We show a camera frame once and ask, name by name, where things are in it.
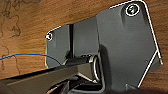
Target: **cable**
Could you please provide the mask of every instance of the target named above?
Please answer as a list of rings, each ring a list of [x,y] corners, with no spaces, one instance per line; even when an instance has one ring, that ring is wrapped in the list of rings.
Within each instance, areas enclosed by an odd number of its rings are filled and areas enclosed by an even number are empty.
[[[5,56],[5,57],[0,58],[0,60],[6,59],[6,58],[11,58],[11,57],[13,57],[13,56],[17,56],[17,55],[45,56],[45,57],[51,58],[51,59],[57,61],[57,63],[59,63],[58,60],[56,60],[55,58],[53,58],[53,57],[51,57],[51,56],[43,55],[43,54],[30,54],[30,53],[18,53],[18,54],[8,55],[8,56]]]

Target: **wood grain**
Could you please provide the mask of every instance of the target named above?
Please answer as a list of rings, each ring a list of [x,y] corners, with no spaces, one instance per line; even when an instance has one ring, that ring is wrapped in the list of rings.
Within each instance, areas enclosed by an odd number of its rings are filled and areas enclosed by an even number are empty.
[[[0,0],[0,57],[45,54],[48,31],[95,16],[127,0]],[[141,88],[168,91],[168,0],[145,0],[164,65],[148,73]],[[16,56],[0,62],[0,78],[46,69],[45,58]]]

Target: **gray metal plate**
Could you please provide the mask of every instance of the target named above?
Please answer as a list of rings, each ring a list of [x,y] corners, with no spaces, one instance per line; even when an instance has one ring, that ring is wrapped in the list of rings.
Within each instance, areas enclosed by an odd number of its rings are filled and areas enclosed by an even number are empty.
[[[134,16],[128,16],[125,11],[131,4],[137,4],[140,9]],[[146,9],[142,1],[129,1],[74,24],[74,56],[99,55],[105,90],[72,90],[69,94],[122,92],[127,85],[139,87],[148,70],[160,66],[161,57]],[[47,41],[47,55],[63,63],[70,50],[69,26],[51,33],[54,37]],[[46,64],[49,68],[58,66],[49,59]]]

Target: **wooden surface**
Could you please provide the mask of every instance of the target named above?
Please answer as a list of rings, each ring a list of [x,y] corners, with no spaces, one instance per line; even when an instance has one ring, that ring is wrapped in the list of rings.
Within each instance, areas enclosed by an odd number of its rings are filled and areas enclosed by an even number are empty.
[[[45,54],[45,36],[57,26],[95,16],[127,0],[0,0],[0,57],[16,53]],[[145,89],[168,91],[168,0],[145,0],[164,65],[148,73]],[[46,69],[41,56],[0,61],[0,78]]]

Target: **screw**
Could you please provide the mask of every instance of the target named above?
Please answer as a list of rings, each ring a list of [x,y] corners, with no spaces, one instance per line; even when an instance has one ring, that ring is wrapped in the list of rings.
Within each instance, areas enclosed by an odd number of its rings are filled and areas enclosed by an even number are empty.
[[[52,40],[52,34],[51,33],[47,33],[46,39],[51,41]]]
[[[139,12],[139,6],[137,4],[131,4],[126,8],[126,14],[128,16],[135,16]]]

